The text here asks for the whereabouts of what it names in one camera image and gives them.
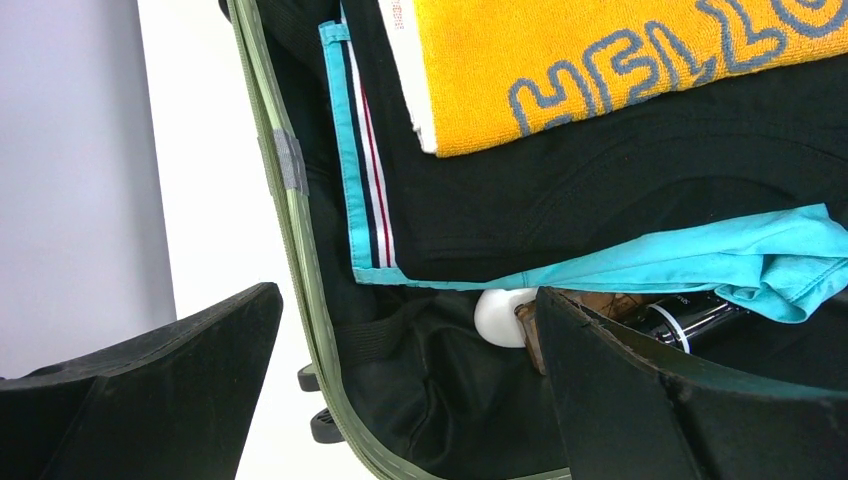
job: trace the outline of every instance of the suitcase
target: suitcase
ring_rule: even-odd
[[[317,441],[386,480],[848,478],[845,292],[695,357],[541,289],[543,377],[477,335],[479,293],[353,281],[317,23],[292,21],[326,2],[220,3],[312,359],[298,377],[327,403]]]

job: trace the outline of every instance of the folded black t-shirt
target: folded black t-shirt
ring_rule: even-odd
[[[486,281],[650,232],[848,197],[848,55],[439,159],[412,131],[377,0],[342,3],[409,278]]]

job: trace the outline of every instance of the clothing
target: clothing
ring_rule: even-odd
[[[848,52],[844,0],[379,0],[426,153]]]
[[[788,323],[806,320],[824,300],[848,286],[848,231],[830,220],[824,205],[645,235],[597,253],[486,283],[410,280],[393,266],[392,243],[384,237],[392,216],[383,203],[385,172],[373,149],[367,98],[358,82],[347,28],[329,22],[320,31],[339,146],[352,269],[360,283],[446,290],[552,286],[623,293],[716,289],[728,300]],[[366,198],[378,207],[369,208]],[[376,229],[376,236],[368,235],[371,229]],[[379,256],[378,267],[373,266],[372,252]]]
[[[407,128],[376,0],[345,13],[369,99],[368,158],[384,181],[375,208],[387,211],[380,238],[391,247],[380,254],[369,225],[375,268],[486,282],[650,232],[848,197],[848,56],[662,95],[446,162]]]

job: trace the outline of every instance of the bottle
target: bottle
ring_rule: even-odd
[[[755,320],[750,310],[713,292],[669,295],[643,305],[622,323],[659,342],[692,353]]]

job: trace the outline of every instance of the turquoise fabric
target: turquoise fabric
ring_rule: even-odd
[[[848,231],[824,205],[740,217],[645,235],[615,247],[486,283],[411,280],[374,268],[363,183],[340,42],[346,26],[321,27],[346,201],[353,273],[359,283],[479,290],[551,286],[622,293],[715,290],[772,320],[798,323],[848,286]]]

